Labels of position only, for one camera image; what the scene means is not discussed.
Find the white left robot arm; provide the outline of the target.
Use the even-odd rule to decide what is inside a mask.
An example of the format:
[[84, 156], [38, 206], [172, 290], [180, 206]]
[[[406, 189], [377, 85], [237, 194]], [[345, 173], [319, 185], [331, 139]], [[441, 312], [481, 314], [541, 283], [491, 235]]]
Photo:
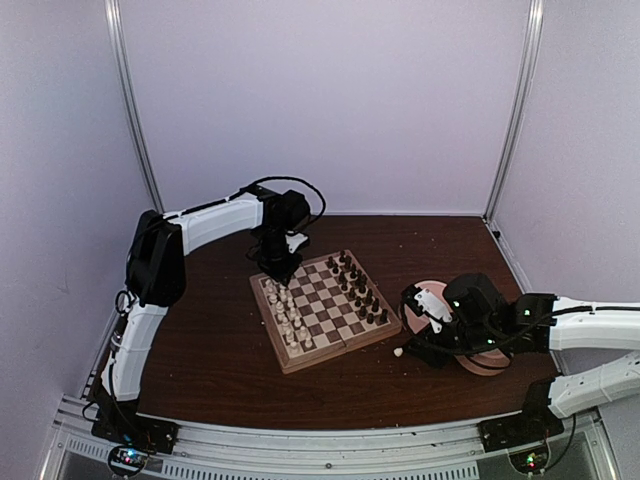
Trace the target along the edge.
[[300, 251], [310, 205], [295, 190], [276, 193], [257, 183], [213, 202], [176, 212], [144, 212], [125, 269], [125, 290], [116, 298], [123, 323], [112, 335], [102, 390], [116, 402], [138, 399], [148, 353], [161, 321], [186, 291], [186, 257], [231, 234], [257, 240], [252, 260], [274, 281], [286, 284], [302, 261]]

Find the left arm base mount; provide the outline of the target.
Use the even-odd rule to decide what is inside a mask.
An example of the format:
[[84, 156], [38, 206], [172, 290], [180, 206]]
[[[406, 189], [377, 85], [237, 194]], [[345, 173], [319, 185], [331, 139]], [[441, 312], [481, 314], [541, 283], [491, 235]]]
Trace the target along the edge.
[[174, 422], [146, 417], [135, 417], [133, 420], [104, 417], [99, 418], [91, 428], [94, 437], [152, 454], [171, 454], [178, 431], [179, 426]]

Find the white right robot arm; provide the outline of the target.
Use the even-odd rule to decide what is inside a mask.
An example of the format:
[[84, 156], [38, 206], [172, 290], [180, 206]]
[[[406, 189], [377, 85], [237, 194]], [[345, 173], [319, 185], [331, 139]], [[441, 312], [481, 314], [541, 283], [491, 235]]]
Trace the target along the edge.
[[639, 392], [639, 306], [525, 293], [509, 302], [483, 273], [406, 287], [398, 315], [403, 352], [434, 368], [457, 361], [476, 375], [504, 372], [519, 355], [549, 354], [558, 370], [528, 387], [513, 433], [530, 442], [579, 412]]

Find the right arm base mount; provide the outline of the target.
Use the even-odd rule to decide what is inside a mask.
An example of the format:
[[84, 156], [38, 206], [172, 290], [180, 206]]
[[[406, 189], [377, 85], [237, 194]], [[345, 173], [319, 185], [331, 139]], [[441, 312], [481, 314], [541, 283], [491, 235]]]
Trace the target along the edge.
[[535, 442], [564, 432], [563, 421], [545, 410], [481, 421], [480, 439], [486, 452], [509, 449]]

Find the white chess queen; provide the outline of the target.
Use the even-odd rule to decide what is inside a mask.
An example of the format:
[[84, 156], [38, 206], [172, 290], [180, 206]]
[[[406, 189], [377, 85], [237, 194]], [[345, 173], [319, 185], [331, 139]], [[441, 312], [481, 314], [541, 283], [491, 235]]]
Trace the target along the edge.
[[269, 299], [269, 302], [270, 302], [271, 306], [273, 308], [275, 308], [277, 303], [278, 303], [278, 301], [279, 301], [278, 295], [277, 294], [270, 294], [268, 299]]

